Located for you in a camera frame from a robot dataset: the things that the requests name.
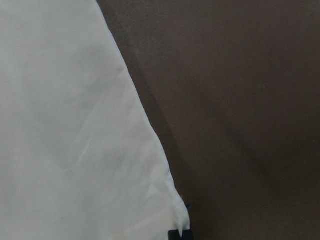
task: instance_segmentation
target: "white cloth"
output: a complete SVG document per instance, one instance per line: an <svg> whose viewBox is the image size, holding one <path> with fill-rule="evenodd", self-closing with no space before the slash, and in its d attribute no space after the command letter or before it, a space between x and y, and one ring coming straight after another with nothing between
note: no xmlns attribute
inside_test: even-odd
<svg viewBox="0 0 320 240"><path fill-rule="evenodd" d="M165 240L189 227L98 4L0 1L0 239Z"/></svg>

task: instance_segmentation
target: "brown wall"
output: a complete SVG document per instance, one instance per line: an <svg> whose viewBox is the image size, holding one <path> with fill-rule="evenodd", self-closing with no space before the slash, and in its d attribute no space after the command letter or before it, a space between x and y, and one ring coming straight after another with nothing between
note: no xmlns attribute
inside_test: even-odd
<svg viewBox="0 0 320 240"><path fill-rule="evenodd" d="M320 1L98 3L195 238L320 239Z"/></svg>

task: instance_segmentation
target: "wrinkle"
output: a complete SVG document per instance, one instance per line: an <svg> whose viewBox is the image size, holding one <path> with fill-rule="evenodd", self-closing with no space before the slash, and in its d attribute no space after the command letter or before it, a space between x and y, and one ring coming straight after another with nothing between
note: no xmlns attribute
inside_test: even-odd
<svg viewBox="0 0 320 240"><path fill-rule="evenodd" d="M85 154L86 154L86 152L87 152L87 150L88 150L88 148L89 148L89 145L90 145L91 141L92 141L92 137L86 142L86 145L85 145L85 147L83 148L83 151L82 151L82 153L80 154L80 156L78 157L78 159L77 159L77 161L75 162L75 164L74 164L72 167L63 170L64 172L72 171L72 170L76 169L76 168L79 166L79 164L80 164L81 161L83 160L83 158L84 158L84 156L85 156Z"/></svg>

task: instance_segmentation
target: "black object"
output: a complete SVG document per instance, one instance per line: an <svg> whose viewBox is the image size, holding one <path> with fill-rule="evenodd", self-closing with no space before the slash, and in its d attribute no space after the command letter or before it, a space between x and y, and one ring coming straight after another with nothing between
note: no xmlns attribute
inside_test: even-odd
<svg viewBox="0 0 320 240"><path fill-rule="evenodd" d="M194 235L191 230L183 230L182 237L180 237L178 230L170 230L168 232L169 240L194 240Z"/></svg>

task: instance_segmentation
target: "brown background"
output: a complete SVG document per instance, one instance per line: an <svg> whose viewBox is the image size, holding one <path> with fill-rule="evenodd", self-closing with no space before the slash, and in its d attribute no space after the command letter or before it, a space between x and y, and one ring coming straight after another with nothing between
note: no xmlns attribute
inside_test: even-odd
<svg viewBox="0 0 320 240"><path fill-rule="evenodd" d="M195 239L320 239L320 1L98 3Z"/></svg>

